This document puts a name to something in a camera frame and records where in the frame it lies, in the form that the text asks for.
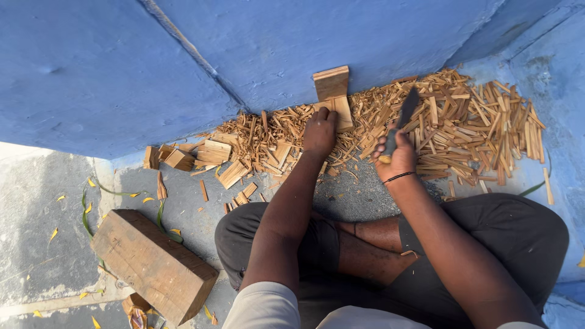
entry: black bead bracelet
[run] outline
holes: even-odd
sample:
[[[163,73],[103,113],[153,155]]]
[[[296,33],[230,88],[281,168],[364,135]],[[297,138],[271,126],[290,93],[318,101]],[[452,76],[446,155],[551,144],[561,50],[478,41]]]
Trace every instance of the black bead bracelet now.
[[[387,181],[384,182],[384,184],[388,183],[389,181],[393,181],[393,180],[395,180],[397,178],[400,178],[400,177],[406,176],[406,175],[410,175],[410,174],[415,174],[415,172],[406,172],[406,173],[403,173],[403,174],[396,175],[396,176],[394,176],[392,178],[389,178]]]

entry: dark gray pants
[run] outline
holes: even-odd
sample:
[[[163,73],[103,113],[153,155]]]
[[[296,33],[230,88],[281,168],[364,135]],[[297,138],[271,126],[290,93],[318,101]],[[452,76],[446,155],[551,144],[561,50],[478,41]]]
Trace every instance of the dark gray pants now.
[[[216,228],[219,259],[236,290],[267,205],[242,205],[225,215]],[[569,244],[562,219],[538,203],[503,193],[482,194],[443,203],[441,207],[500,260],[542,313]],[[338,232],[330,221],[311,219],[298,252],[301,327],[314,329],[329,312],[353,305],[400,314],[433,329],[473,328],[441,283],[403,216],[399,231],[402,249],[421,256],[391,285],[380,288],[336,273]]]

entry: yellow leaf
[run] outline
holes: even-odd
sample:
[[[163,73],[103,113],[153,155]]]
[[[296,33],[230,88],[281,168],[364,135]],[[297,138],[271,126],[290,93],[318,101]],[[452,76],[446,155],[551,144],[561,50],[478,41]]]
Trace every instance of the yellow leaf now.
[[[583,258],[581,258],[581,261],[579,264],[577,264],[577,266],[580,268],[585,268],[585,255],[583,255]]]
[[[207,305],[203,304],[203,307],[205,307],[205,315],[211,320],[211,313],[209,312]]]
[[[97,321],[95,321],[94,316],[91,316],[91,319],[94,321],[95,329],[102,329],[102,326],[99,325],[99,323]]]
[[[53,231],[53,234],[51,234],[51,238],[49,239],[49,242],[51,242],[51,240],[55,237],[55,235],[57,235],[57,232],[59,232],[59,230],[55,227],[55,230]]]

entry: knife handle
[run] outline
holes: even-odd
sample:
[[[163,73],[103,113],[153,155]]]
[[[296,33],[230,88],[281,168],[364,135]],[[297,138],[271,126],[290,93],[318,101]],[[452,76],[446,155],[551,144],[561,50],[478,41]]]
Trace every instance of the knife handle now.
[[[398,129],[390,129],[388,137],[386,137],[386,150],[380,154],[378,160],[382,163],[389,164],[392,162],[392,153],[396,150],[396,133]]]

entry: man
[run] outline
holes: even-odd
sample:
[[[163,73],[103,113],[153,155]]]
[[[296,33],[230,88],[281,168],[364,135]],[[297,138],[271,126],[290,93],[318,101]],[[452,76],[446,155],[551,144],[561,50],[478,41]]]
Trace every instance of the man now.
[[[391,164],[376,169],[400,217],[334,224],[311,204],[337,117],[322,107],[309,119],[303,155],[270,203],[218,224],[219,258],[239,291],[223,327],[544,328],[568,246],[563,221],[509,194],[435,204],[399,132]]]

